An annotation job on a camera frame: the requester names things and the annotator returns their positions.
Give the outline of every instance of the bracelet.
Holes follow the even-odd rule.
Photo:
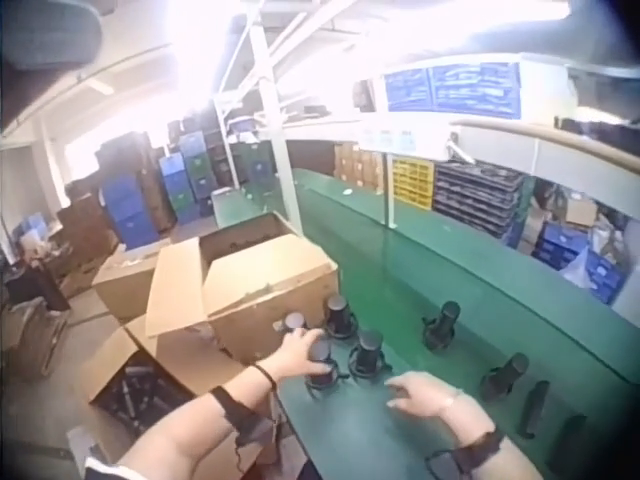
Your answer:
[[[456,389],[455,392],[453,392],[453,394],[447,398],[447,401],[444,402],[444,405],[442,405],[442,407],[440,407],[440,409],[435,413],[435,416],[440,416],[442,415],[446,410],[448,410],[451,405],[453,405],[455,403],[455,401],[460,398],[462,395],[464,395],[464,391],[460,388]]]
[[[262,373],[262,375],[264,375],[265,378],[267,380],[269,380],[269,383],[271,384],[271,390],[277,390],[278,389],[278,384],[273,379],[273,377],[271,375],[269,375],[269,372],[267,372],[264,368],[262,368],[257,363],[252,363],[251,366],[254,367],[256,370],[258,370],[260,373]]]

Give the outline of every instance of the open cardboard box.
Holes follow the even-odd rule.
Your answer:
[[[92,286],[121,324],[144,315],[153,272],[160,250],[171,242],[159,242],[124,251],[118,249],[102,264]]]
[[[325,301],[338,291],[335,262],[269,213],[163,248],[145,334],[209,322],[233,358],[250,363],[280,344],[274,323],[287,313],[300,311],[310,327],[321,326]]]
[[[120,327],[116,330],[82,366],[76,382],[76,390],[82,400],[85,427],[111,463],[116,463],[126,453],[135,438],[118,420],[91,402],[139,349],[146,350],[178,384],[194,396],[225,383],[243,368],[193,333],[174,332],[158,339],[149,339],[143,330],[144,317],[134,320],[126,329]],[[236,468],[235,437],[236,433],[231,434],[202,460],[194,474],[195,480],[237,480],[242,477]],[[239,450],[243,472],[253,465],[261,450],[259,445],[248,445]]]

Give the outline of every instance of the sleeve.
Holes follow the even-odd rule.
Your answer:
[[[121,465],[105,465],[89,457],[84,465],[84,480],[147,480],[138,472]]]

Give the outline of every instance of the hand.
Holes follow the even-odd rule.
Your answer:
[[[331,368],[328,365],[309,360],[311,345],[323,335],[324,332],[320,329],[297,328],[285,335],[280,348],[259,362],[260,366],[267,370],[276,382],[287,377],[329,373]]]
[[[438,415],[458,394],[456,388],[427,372],[407,372],[385,385],[398,394],[387,406],[417,417]]]

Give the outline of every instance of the green workbench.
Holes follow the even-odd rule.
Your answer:
[[[513,393],[485,407],[545,478],[553,476],[544,460],[570,415],[589,418],[585,457],[611,438],[637,401],[640,343],[634,327],[626,330],[608,307],[548,267],[453,220],[397,202],[398,227],[389,230],[381,224],[382,195],[308,171],[296,171],[295,180],[305,235],[338,262],[343,293],[360,323],[384,334],[385,352],[397,359],[397,369],[428,370],[475,395],[490,368],[516,351],[527,354],[529,372]],[[345,195],[345,189],[352,192]],[[249,185],[228,194],[225,202],[251,215],[284,214],[274,184]],[[219,203],[218,223],[233,223],[233,215],[226,215]],[[462,315],[454,344],[434,355],[421,343],[420,318],[435,316],[446,300],[459,302]],[[595,327],[597,332],[582,331]],[[579,338],[572,336],[576,332]],[[534,440],[524,440],[515,434],[524,397],[542,379],[551,382],[544,421]],[[387,472],[384,462],[407,472],[394,471],[392,478],[424,478],[424,468],[418,469],[421,458],[448,441],[437,429],[421,428],[420,434],[392,418],[384,408],[388,392],[380,385],[370,390],[343,386],[324,401],[312,401],[303,390],[300,381],[286,383],[280,399],[326,480],[382,478],[373,473]],[[406,455],[396,450],[385,455],[389,445],[370,441],[380,436]],[[367,460],[353,465],[353,458]]]

